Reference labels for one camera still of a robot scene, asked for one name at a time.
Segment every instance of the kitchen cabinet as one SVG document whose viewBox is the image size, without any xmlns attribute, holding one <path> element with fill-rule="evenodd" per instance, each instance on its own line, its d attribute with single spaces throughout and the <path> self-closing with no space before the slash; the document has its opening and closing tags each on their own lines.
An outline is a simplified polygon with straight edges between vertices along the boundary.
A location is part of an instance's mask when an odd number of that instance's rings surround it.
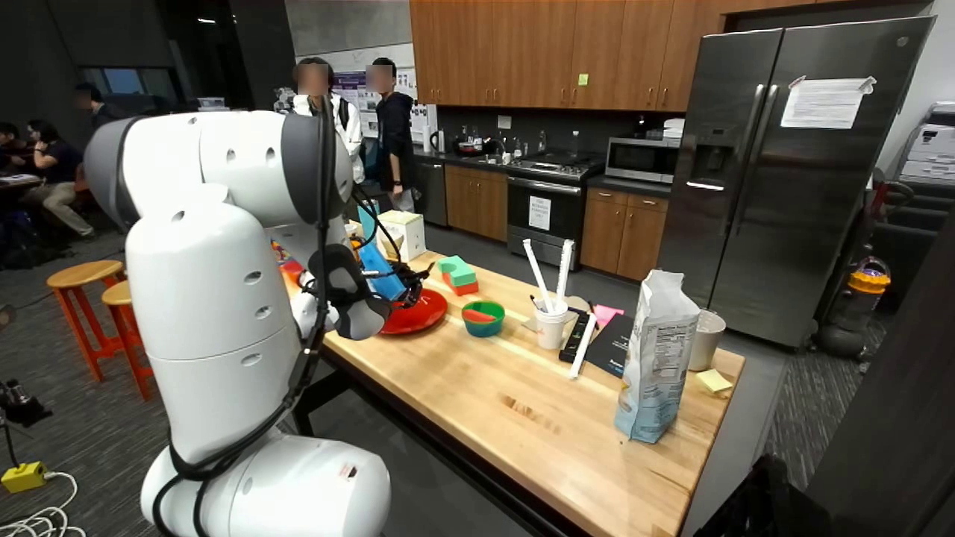
<svg viewBox="0 0 955 537">
<path fill-rule="evenodd" d="M 833 7 L 833 3 L 865 3 L 865 0 L 716 0 L 719 12 L 772 12 L 772 9 L 808 9 L 808 7 Z"/>
<path fill-rule="evenodd" d="M 507 243 L 507 177 L 477 168 L 444 168 L 448 223 Z"/>
<path fill-rule="evenodd" d="M 716 0 L 410 0 L 419 98 L 684 112 Z"/>
<path fill-rule="evenodd" d="M 666 201 L 589 188 L 583 265 L 641 280 L 659 258 Z"/>
</svg>

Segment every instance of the blue object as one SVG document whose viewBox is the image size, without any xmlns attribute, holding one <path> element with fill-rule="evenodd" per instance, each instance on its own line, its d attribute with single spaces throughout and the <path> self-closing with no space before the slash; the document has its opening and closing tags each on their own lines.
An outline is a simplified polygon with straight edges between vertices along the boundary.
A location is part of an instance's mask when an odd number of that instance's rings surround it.
<svg viewBox="0 0 955 537">
<path fill-rule="evenodd" d="M 357 206 L 357 223 L 365 246 L 357 249 L 362 271 L 377 297 L 398 301 L 405 297 L 405 283 L 395 274 L 395 265 L 381 258 L 377 235 L 377 218 Z"/>
</svg>

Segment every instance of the plate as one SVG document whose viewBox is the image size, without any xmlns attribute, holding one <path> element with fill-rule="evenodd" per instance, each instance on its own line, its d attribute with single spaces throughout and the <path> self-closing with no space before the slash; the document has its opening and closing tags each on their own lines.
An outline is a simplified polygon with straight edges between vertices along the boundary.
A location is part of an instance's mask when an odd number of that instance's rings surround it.
<svg viewBox="0 0 955 537">
<path fill-rule="evenodd" d="M 419 301 L 413 307 L 390 307 L 386 328 L 378 337 L 401 337 L 401 335 L 419 335 L 423 328 L 432 328 L 448 314 L 448 298 L 432 291 L 420 291 Z"/>
</svg>

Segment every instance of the refrigerator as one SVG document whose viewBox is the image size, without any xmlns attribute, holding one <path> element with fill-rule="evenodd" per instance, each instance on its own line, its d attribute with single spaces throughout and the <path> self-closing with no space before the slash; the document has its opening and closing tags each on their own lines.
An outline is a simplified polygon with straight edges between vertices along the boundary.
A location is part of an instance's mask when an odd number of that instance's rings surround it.
<svg viewBox="0 0 955 537">
<path fill-rule="evenodd" d="M 702 40 L 659 265 L 732 331 L 808 344 L 932 24 Z"/>
</svg>

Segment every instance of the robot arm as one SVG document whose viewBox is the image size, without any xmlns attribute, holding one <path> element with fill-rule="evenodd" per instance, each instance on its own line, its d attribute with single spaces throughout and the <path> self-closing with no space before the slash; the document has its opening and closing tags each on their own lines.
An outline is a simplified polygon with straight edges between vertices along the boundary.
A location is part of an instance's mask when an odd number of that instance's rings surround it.
<svg viewBox="0 0 955 537">
<path fill-rule="evenodd" d="M 122 119 L 89 140 L 93 198 L 134 222 L 126 274 L 169 417 L 140 505 L 166 535 L 377 535 L 386 522 L 378 458 L 274 429 L 325 301 L 343 337 L 371 337 L 395 298 L 343 246 L 335 144 L 322 119 L 263 112 Z M 317 280 L 304 349 L 274 238 Z"/>
<path fill-rule="evenodd" d="M 249 212 L 263 229 L 281 235 L 292 261 L 317 270 L 317 294 L 329 294 L 341 314 L 338 331 L 357 340 L 381 328 L 387 306 L 341 250 L 347 246 L 343 201 L 331 177 L 335 147 L 322 147 L 335 138 L 322 138 L 322 125 L 281 115 L 122 119 L 95 131 L 84 168 L 93 198 L 114 222 L 205 212 L 198 203 Z"/>
</svg>

